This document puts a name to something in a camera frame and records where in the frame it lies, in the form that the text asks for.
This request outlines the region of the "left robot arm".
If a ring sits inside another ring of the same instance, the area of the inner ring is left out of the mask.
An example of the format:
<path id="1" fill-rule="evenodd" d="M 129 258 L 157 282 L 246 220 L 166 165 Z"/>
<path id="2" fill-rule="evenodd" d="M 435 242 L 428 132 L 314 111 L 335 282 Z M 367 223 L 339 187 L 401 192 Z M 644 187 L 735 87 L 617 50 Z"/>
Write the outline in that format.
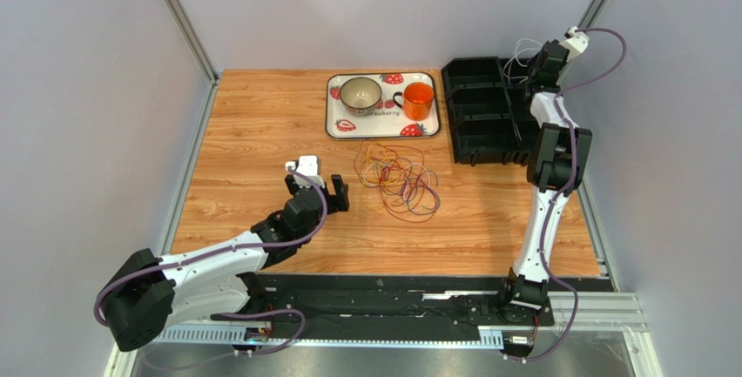
<path id="1" fill-rule="evenodd" d="M 93 305 L 95 320 L 120 351 L 140 349 L 189 320 L 263 315 L 257 272 L 293 257 L 328 215 L 350 206 L 349 186 L 339 174 L 331 177 L 331 192 L 297 171 L 285 181 L 291 197 L 284 207 L 235 238 L 176 255 L 145 248 L 128 257 Z"/>

